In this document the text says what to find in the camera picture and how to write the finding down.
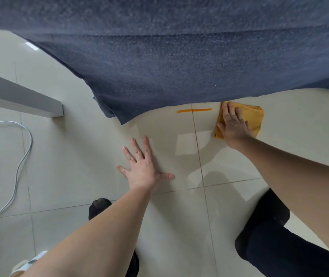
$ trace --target gray fabric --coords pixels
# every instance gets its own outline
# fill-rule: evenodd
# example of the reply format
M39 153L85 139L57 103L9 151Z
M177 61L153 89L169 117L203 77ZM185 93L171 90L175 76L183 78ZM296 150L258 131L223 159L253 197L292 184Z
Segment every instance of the gray fabric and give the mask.
M329 88L329 0L0 0L125 123L155 108Z

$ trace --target finger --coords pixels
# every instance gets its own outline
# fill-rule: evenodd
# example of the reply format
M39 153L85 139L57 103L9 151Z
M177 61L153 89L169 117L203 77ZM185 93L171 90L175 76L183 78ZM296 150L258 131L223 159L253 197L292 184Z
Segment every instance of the finger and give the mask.
M147 136L143 138L144 143L144 157L145 159L152 160L152 149L150 148L149 139Z
M222 117L224 118L225 122L231 120L229 109L227 108L227 102L222 102Z
M235 113L236 113L236 117L238 118L238 120L243 121L243 113L241 112L240 107L235 108Z
M135 138L131 138L131 145L135 152L136 161L143 159L143 153L142 153L141 149L139 148L138 143L136 142Z
M227 103L227 108L229 110L229 115L233 120L237 120L237 116L235 115L235 109L234 109L234 103L232 101L230 101L229 103Z
M124 152L127 161L129 162L130 166L132 167L136 163L135 158L129 152L129 149L127 147L122 147L122 151Z
M164 180L171 181L175 178L175 175L172 173L160 173L159 177L160 177L161 181L164 181Z
M217 123L217 127L222 132L222 135L225 136L225 125L222 123Z
M124 175L125 177L127 177L126 176L127 170L125 168L123 168L121 165L116 165L116 168L117 168L118 171L121 172L122 175Z

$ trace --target blue cloth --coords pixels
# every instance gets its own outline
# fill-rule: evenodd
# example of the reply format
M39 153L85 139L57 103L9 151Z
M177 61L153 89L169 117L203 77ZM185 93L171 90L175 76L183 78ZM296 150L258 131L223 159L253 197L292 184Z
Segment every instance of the blue cloth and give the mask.
M261 223L253 230L246 256L266 277L329 276L329 251L276 222Z
M0 0L0 29L125 123L160 107L329 88L329 0Z

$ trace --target foot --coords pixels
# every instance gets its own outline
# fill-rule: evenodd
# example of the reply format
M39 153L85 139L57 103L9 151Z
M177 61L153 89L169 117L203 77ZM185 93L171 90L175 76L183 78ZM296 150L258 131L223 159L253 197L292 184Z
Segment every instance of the foot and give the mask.
M99 198L98 200L94 200L93 203L89 207L89 220L95 218L105 209L112 205L112 202L106 198ZM134 252L134 255L131 258L129 268L127 269L127 273L125 277L136 277L139 273L139 258L137 254Z
M282 203L272 189L269 189L258 201L244 229L235 240L235 249L238 255L243 260L247 260L246 248L248 247L252 231L257 225L267 221L275 221L284 226L289 218L289 209Z

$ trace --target forearm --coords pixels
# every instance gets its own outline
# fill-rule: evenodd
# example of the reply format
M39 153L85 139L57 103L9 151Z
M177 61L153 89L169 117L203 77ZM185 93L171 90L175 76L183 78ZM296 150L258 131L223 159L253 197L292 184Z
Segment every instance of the forearm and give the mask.
M133 188L40 259L25 277L125 276L151 192Z
M246 138L236 148L291 211L329 247L329 166Z

